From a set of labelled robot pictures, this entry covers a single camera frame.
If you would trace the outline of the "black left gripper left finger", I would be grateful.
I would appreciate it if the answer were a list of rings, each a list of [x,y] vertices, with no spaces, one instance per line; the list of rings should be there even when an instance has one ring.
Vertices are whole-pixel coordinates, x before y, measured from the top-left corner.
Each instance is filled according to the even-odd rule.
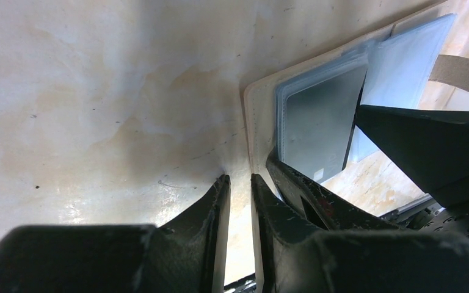
[[[230,178],[162,226],[29,225],[0,241],[0,292],[222,292]]]

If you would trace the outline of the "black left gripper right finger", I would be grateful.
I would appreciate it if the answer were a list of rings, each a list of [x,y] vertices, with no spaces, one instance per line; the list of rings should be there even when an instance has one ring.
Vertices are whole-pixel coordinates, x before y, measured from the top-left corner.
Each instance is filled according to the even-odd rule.
[[[251,177],[258,292],[469,292],[469,238],[326,231]]]

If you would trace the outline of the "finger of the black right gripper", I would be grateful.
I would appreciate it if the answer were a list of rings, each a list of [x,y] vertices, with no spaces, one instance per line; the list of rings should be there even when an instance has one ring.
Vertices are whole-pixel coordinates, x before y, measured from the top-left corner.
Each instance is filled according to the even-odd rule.
[[[440,205],[469,201],[469,111],[362,105],[355,122]]]
[[[401,228],[356,207],[280,161],[275,151],[267,157],[266,168],[283,201],[324,230],[399,230]]]

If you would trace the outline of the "beige card holder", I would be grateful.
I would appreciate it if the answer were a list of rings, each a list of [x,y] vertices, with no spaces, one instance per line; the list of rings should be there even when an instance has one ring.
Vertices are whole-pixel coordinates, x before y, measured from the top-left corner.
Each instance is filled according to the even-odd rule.
[[[469,2],[437,1],[244,92],[250,168],[280,161],[322,183],[377,147],[354,126],[359,105],[414,109],[428,82],[469,95]]]

